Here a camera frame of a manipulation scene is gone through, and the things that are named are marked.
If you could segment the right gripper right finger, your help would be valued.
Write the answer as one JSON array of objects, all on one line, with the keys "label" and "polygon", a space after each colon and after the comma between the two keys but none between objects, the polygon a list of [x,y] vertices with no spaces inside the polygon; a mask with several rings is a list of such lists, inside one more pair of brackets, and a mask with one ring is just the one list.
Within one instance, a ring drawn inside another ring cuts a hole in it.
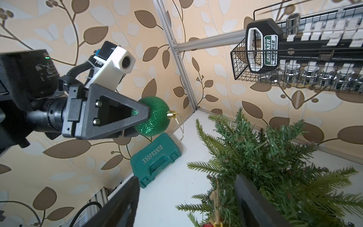
[{"label": "right gripper right finger", "polygon": [[242,227],[292,226],[246,176],[236,176],[234,190]]}]

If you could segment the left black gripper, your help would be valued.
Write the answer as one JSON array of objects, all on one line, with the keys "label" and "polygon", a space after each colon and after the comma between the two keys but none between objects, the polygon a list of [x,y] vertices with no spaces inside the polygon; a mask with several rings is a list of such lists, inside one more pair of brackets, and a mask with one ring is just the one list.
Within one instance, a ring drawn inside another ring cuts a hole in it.
[{"label": "left black gripper", "polygon": [[61,134],[82,140],[136,137],[135,125],[146,121],[149,107],[97,84],[72,85],[63,111]]}]

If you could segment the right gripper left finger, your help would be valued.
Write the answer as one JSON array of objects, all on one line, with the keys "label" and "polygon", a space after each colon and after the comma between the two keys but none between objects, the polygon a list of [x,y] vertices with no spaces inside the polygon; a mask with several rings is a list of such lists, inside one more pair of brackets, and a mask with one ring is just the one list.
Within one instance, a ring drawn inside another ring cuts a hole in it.
[{"label": "right gripper left finger", "polygon": [[85,226],[133,227],[139,196],[139,179],[133,176]]}]

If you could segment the red gold striped ornament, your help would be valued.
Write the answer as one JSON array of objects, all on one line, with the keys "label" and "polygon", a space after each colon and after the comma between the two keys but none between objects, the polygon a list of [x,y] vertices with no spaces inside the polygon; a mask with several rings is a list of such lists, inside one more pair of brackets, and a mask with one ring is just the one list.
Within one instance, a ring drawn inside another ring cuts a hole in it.
[{"label": "red gold striped ornament", "polygon": [[202,227],[223,227],[223,224],[222,223],[211,223],[211,222],[208,222],[208,223],[204,223],[202,225]]}]

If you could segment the green glitter ball ornament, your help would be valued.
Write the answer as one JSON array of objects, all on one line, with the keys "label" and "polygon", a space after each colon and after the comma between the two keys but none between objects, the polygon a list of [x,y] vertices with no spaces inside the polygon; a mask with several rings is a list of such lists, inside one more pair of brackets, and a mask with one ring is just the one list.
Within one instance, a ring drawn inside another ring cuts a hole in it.
[{"label": "green glitter ball ornament", "polygon": [[174,110],[170,110],[168,104],[156,96],[148,96],[139,100],[140,103],[149,107],[149,117],[146,121],[134,126],[136,132],[146,137],[153,137],[163,133],[174,118],[178,123]]}]

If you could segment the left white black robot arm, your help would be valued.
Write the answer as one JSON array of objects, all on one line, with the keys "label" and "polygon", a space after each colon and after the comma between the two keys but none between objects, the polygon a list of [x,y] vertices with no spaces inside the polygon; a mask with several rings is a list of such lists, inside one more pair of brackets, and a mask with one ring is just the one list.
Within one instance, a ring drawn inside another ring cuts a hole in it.
[{"label": "left white black robot arm", "polygon": [[46,50],[1,54],[1,152],[29,146],[28,135],[43,132],[78,140],[133,137],[150,116],[147,105],[119,94],[135,58],[114,47],[98,51],[60,76]]}]

